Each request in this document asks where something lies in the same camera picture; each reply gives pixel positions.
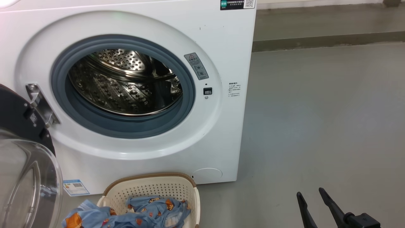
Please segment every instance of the blue clothing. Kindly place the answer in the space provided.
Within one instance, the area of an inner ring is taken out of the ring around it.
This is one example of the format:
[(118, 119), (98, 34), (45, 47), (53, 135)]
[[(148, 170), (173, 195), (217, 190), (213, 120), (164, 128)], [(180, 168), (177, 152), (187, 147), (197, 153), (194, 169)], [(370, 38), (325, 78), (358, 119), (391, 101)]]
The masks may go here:
[(98, 207), (89, 200), (69, 213), (63, 228), (182, 228), (191, 210), (186, 201), (159, 196), (129, 198), (134, 213), (116, 215), (114, 209)]

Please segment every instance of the washing machine door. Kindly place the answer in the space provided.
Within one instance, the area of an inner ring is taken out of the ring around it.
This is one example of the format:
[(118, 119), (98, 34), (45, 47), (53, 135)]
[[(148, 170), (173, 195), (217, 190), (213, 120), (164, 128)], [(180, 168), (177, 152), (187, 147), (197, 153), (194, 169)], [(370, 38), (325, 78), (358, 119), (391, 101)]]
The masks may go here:
[(62, 174), (49, 132), (30, 103), (1, 84), (0, 107), (0, 224), (53, 228)]

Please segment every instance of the laundry basket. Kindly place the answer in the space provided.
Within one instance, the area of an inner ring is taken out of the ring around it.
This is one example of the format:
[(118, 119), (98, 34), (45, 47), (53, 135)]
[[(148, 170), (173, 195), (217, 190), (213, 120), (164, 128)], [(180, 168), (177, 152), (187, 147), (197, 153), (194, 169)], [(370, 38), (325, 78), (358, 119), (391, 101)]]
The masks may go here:
[(158, 173), (123, 178), (110, 184), (97, 206), (109, 206), (117, 215), (127, 212), (128, 198), (139, 196), (161, 196), (186, 200), (191, 207), (183, 228), (198, 228), (200, 223), (200, 195), (195, 182), (182, 173)]

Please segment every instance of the front-loading washing machine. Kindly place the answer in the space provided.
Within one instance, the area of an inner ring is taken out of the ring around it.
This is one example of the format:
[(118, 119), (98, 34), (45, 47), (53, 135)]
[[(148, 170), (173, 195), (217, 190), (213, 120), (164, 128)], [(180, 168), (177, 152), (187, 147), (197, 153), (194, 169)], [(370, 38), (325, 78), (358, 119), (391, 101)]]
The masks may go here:
[(1, 127), (53, 151), (70, 195), (155, 172), (236, 180), (254, 0), (1, 6)]

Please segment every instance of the warning label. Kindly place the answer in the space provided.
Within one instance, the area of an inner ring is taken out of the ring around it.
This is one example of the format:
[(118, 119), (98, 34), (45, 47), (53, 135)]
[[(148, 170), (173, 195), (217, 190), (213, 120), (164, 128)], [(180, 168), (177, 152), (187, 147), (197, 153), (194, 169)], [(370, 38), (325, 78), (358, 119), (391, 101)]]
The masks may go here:
[(191, 67), (197, 75), (198, 80), (209, 78), (203, 63), (200, 61), (200, 58), (197, 56), (196, 53), (187, 54), (184, 55), (184, 57), (187, 59), (188, 63), (190, 63)]
[(228, 97), (238, 97), (241, 95), (241, 86), (237, 82), (229, 83)]
[(63, 188), (70, 196), (82, 196), (90, 194), (80, 180), (63, 181)]

